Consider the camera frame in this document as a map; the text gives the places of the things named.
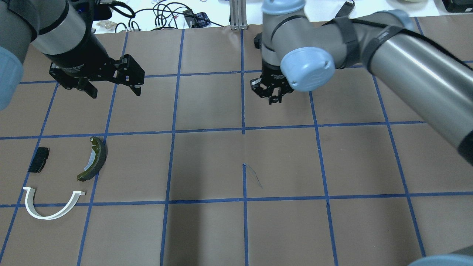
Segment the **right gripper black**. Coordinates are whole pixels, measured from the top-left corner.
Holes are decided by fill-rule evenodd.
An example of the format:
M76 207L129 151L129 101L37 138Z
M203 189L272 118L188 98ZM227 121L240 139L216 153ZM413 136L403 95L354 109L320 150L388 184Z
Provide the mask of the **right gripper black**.
M294 92L280 66L262 62L262 74L250 80L251 90L260 98L268 98L270 105L282 103L286 94Z

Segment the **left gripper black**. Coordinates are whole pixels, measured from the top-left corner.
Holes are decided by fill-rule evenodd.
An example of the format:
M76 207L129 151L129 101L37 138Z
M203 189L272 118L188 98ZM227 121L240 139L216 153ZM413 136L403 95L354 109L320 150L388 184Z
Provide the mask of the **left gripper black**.
M128 86L135 96L140 96L145 78L145 71L129 54L121 56L120 59L108 58L96 66L82 64L69 69L52 62L49 74L64 88L78 88L78 91L85 92L91 98L97 98L98 90L91 83L96 81Z

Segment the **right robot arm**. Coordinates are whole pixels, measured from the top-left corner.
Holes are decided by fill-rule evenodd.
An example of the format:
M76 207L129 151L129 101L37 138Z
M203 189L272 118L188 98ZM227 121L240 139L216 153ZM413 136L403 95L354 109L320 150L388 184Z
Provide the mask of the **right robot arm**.
M335 17L314 27L304 0L265 0L262 32L254 45L262 74L251 89L270 104L293 91L325 85L337 69L355 64L378 77L472 163L472 68L433 40L414 32L402 10L351 19Z

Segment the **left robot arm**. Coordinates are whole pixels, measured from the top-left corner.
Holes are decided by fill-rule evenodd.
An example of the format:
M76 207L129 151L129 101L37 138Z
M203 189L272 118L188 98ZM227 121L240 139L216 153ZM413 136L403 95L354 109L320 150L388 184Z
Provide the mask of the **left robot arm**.
M24 75L30 45L50 61L49 74L63 88L96 98L96 81L128 86L141 95L145 71L131 55L109 56L92 32L94 21L108 20L112 10L136 13L119 0L2 0L1 110L12 101Z

